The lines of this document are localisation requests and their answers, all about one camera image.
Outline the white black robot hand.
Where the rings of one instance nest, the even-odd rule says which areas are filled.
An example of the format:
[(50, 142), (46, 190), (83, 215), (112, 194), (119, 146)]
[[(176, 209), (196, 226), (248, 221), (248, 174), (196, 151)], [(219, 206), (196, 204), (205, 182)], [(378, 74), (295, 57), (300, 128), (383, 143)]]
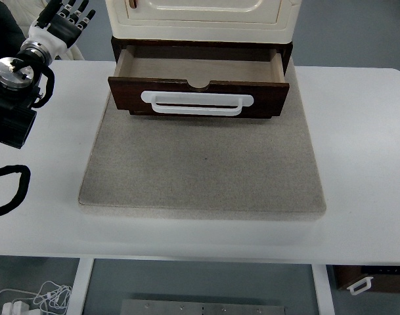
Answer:
[(92, 9), (86, 17), (76, 23), (88, 6), (89, 1), (83, 0), (74, 13), (70, 15), (75, 3), (76, 0), (69, 0), (62, 7), (62, 0), (49, 1), (41, 11), (38, 19), (31, 24), (28, 40), (39, 43), (49, 53), (65, 53), (78, 40), (82, 31), (96, 13), (96, 10)]

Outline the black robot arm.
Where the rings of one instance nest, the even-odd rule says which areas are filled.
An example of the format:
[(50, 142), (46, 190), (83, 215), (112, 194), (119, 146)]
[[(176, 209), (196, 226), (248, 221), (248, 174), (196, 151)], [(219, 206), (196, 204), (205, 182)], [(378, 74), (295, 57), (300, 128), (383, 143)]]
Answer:
[(53, 95), (53, 60), (70, 49), (95, 15), (88, 1), (49, 1), (25, 36), (0, 1), (0, 143), (21, 148)]

